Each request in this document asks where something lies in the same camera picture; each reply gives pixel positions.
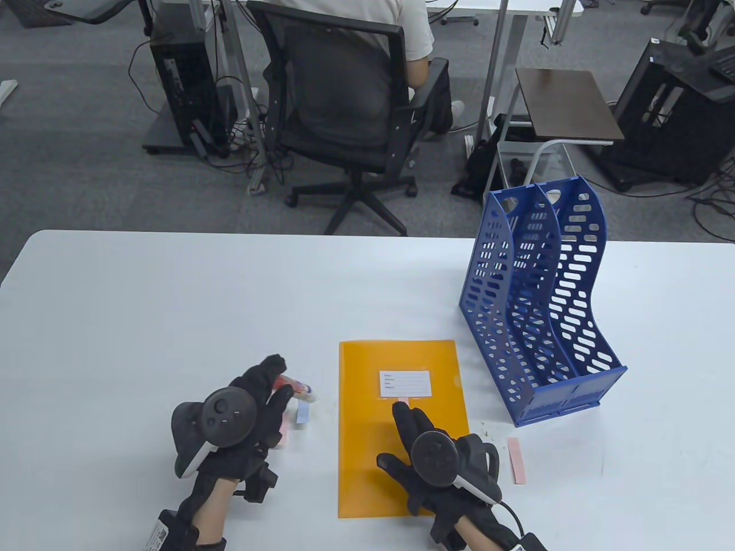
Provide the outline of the person's left hand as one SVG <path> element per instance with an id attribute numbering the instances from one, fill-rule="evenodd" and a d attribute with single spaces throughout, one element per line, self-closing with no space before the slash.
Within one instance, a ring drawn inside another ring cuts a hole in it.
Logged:
<path id="1" fill-rule="evenodd" d="M 254 398 L 256 422 L 241 443 L 211 452 L 199 466 L 202 474 L 244 482 L 242 496 L 249 503 L 262 503 L 268 490 L 277 483 L 277 475 L 270 470 L 267 457 L 283 438 L 283 415 L 294 396 L 294 389 L 288 384 L 278 390 L 273 388 L 286 369 L 283 357 L 274 354 L 231 382 L 231 386 L 247 391 Z"/>

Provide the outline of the person's right hand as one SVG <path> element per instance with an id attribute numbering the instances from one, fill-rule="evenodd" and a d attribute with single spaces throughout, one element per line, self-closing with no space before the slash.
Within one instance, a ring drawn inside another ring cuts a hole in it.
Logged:
<path id="1" fill-rule="evenodd" d="M 448 476 L 448 483 L 441 484 L 431 483 L 422 475 L 427 469 L 443 470 L 460 464 L 479 470 L 480 452 L 489 454 L 486 474 L 475 477 L 473 485 L 488 490 L 493 503 L 499 503 L 502 499 L 497 483 L 499 456 L 494 445 L 483 443 L 475 434 L 454 440 L 446 431 L 434 427 L 425 412 L 410 408 L 404 402 L 393 404 L 393 418 L 411 464 L 404 464 L 388 452 L 378 454 L 376 464 L 407 492 L 410 514 L 417 516 L 422 510 L 433 513 L 433 530 L 438 533 L 436 540 L 442 540 L 443 533 L 450 532 L 449 527 L 464 516 L 481 525 L 496 524 L 491 505 L 466 487 L 456 487 L 455 475 Z"/>

